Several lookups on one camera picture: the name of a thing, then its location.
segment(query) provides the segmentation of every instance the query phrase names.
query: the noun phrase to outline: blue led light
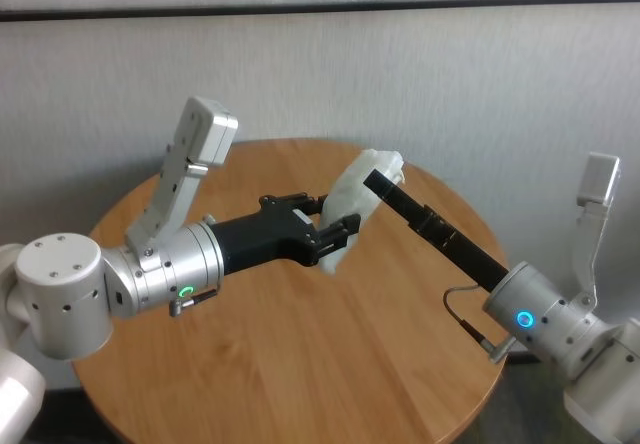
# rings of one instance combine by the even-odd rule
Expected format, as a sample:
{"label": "blue led light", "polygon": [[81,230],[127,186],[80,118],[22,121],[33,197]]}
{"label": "blue led light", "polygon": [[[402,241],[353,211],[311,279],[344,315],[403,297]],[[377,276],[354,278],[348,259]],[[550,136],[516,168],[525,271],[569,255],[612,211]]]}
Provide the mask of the blue led light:
{"label": "blue led light", "polygon": [[536,323],[536,318],[529,311],[520,311],[516,314],[516,322],[520,327],[530,329]]}

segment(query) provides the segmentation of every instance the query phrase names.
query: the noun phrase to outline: green led light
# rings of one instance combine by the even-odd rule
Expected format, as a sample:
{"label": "green led light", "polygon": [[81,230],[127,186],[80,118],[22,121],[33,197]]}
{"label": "green led light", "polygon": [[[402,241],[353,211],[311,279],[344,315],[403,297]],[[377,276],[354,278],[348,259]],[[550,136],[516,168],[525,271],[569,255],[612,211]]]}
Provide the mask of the green led light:
{"label": "green led light", "polygon": [[193,294],[193,287],[191,286],[183,287],[182,289],[180,289],[180,292],[178,293],[180,297],[184,297],[187,294]]}

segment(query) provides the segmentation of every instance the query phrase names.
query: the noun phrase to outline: wooden tabletop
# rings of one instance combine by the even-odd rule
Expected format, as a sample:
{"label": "wooden tabletop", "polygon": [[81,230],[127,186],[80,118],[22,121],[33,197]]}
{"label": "wooden tabletop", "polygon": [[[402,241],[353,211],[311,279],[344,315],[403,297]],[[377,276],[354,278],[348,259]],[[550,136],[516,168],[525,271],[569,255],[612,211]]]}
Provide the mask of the wooden tabletop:
{"label": "wooden tabletop", "polygon": [[[210,171],[190,220],[258,210],[264,194],[325,194],[359,149],[288,139],[234,145]],[[404,189],[505,263],[486,224],[445,184],[405,165]],[[116,204],[92,236],[121,245],[153,191]],[[380,205],[335,277],[288,261],[227,276],[221,294],[170,318],[115,321],[110,342],[75,363],[97,411],[137,444],[450,442],[500,374],[447,314],[442,293],[472,284]],[[451,302],[497,341],[482,290]]]}

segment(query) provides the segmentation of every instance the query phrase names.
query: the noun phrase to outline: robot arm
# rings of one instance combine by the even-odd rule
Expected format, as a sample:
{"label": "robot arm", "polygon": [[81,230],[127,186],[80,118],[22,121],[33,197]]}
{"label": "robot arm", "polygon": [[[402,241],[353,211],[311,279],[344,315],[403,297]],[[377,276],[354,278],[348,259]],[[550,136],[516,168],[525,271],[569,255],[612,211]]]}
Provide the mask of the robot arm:
{"label": "robot arm", "polygon": [[625,442],[640,430],[640,322],[612,326],[595,316],[593,263],[604,231],[615,185],[618,158],[592,154],[578,205],[578,243],[573,264],[580,289],[565,298],[530,264],[503,268],[433,209],[420,206],[373,171],[364,184],[409,227],[490,294],[484,310],[512,337],[494,346],[468,322],[464,329],[497,362],[516,340],[568,381],[567,411],[604,443]]}
{"label": "robot arm", "polygon": [[216,296],[225,275],[274,259],[313,266],[358,232],[358,214],[316,229],[308,216],[322,211],[324,197],[306,194],[263,196],[254,214],[226,222],[206,216],[182,227],[236,129],[237,120],[218,103],[188,100],[150,205],[127,230],[124,246],[103,249],[61,233],[0,247],[0,442],[19,442],[42,403],[42,375],[10,352],[27,325],[49,357],[85,357],[109,340],[112,316],[167,304],[178,316]]}

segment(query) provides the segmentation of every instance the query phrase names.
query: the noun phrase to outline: gray floor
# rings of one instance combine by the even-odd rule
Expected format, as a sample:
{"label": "gray floor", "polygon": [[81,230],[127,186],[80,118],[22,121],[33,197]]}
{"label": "gray floor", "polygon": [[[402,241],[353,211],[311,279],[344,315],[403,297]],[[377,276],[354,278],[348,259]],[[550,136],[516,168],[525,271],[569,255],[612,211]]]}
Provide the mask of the gray floor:
{"label": "gray floor", "polygon": [[564,410],[562,385],[543,364],[505,366],[491,399],[455,444],[597,444]]}

